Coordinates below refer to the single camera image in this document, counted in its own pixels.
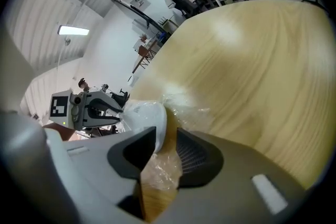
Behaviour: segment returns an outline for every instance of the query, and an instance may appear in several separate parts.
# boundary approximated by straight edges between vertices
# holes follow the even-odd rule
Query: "white rectangular label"
[[[260,174],[254,176],[252,182],[273,215],[281,212],[287,207],[288,203],[285,198],[265,175]]]

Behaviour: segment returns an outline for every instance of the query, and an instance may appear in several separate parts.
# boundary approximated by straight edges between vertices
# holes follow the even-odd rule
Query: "white plastic object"
[[[252,182],[273,215],[276,215],[287,207],[288,203],[285,198],[265,175],[260,174],[252,177]]]
[[[163,104],[150,101],[133,101],[130,100],[124,109],[124,112],[119,114],[121,118],[117,128],[122,131],[134,131],[139,133],[142,130],[155,126],[156,141],[154,153],[157,153],[164,142],[167,126],[167,113]]]

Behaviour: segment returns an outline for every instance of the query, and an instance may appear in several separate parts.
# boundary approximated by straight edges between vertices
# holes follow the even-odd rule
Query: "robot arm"
[[[71,90],[54,93],[51,96],[49,119],[59,125],[74,130],[84,127],[101,127],[120,122],[115,116],[100,116],[107,109],[115,113],[123,110],[117,102],[104,92],[81,92],[74,94]]]

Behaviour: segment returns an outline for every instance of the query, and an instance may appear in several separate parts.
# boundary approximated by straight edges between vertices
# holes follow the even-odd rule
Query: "workbench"
[[[234,3],[184,22],[144,71],[131,98],[183,94],[192,106],[209,108],[214,119],[209,134],[255,148],[309,188],[335,145],[335,50],[328,17],[314,5]],[[177,126],[168,110],[159,154],[175,150]],[[141,184],[151,221],[177,190]]]

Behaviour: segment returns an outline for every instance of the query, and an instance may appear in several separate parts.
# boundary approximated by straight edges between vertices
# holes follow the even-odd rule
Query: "white wall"
[[[174,15],[164,0],[148,1],[151,5],[144,12],[154,20]],[[127,17],[118,7],[112,7],[90,40],[77,73],[78,80],[85,78],[90,86],[96,87],[107,83],[110,89],[117,93],[121,88],[124,91],[131,90],[127,80],[138,58],[133,46],[139,39],[139,35],[132,30],[132,21],[133,19]]]
[[[53,68],[33,79],[21,101],[22,112],[27,114],[28,110],[31,115],[37,113],[40,120],[48,117],[51,95],[70,88],[76,89],[75,85],[78,82],[74,81],[73,77],[81,63],[80,60],[81,58],[78,58],[59,66],[58,74],[57,69]]]

